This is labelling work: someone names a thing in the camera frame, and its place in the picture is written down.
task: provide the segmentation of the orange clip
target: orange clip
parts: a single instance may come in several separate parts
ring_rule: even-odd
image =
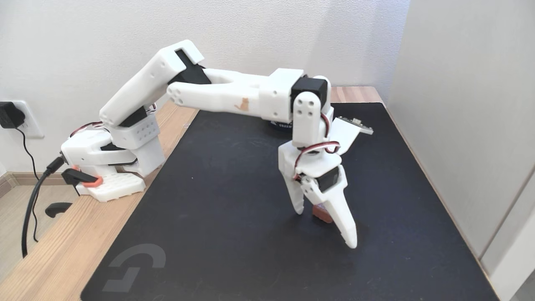
[[[82,182],[82,185],[83,185],[84,187],[86,187],[86,188],[95,188],[95,187],[99,187],[99,186],[102,184],[102,182],[103,182],[104,180],[102,179],[101,176],[97,176],[96,178],[97,178],[96,181],[91,182],[91,183],[84,183],[84,182]]]

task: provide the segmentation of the power adapter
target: power adapter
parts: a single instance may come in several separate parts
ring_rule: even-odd
[[[24,123],[26,116],[11,101],[0,101],[0,126],[16,129]]]

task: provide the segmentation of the black clamp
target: black clamp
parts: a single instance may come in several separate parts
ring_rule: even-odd
[[[98,178],[92,175],[88,175],[85,172],[81,172],[80,170],[76,170],[72,168],[65,169],[65,171],[62,172],[62,177],[65,183],[72,185],[75,190],[76,190],[76,185],[78,185],[80,182],[93,183],[98,180]],[[44,210],[44,212],[49,217],[54,218],[56,217],[58,213],[64,213],[65,211],[67,211],[67,209],[69,209],[71,205],[72,203],[67,203],[67,202],[52,203]]]

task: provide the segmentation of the gripper jaw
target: gripper jaw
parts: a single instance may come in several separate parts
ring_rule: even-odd
[[[346,172],[337,154],[321,152],[306,156],[295,169],[299,150],[289,141],[279,147],[279,170],[282,173],[295,212],[303,213],[306,195],[313,205],[323,204],[340,230],[346,244],[357,247],[357,228],[347,206],[343,190],[347,187]],[[301,175],[295,180],[295,173]]]

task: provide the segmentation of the wall outlet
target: wall outlet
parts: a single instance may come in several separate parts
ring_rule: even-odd
[[[19,110],[21,110],[24,115],[24,123],[19,126],[19,129],[24,132],[24,135],[26,135],[26,138],[34,138],[34,139],[41,139],[44,138],[43,132],[41,132],[41,128],[37,124],[37,120],[35,119],[35,115],[33,115],[32,111],[30,110],[30,107],[24,100],[10,100],[13,102],[15,107]]]

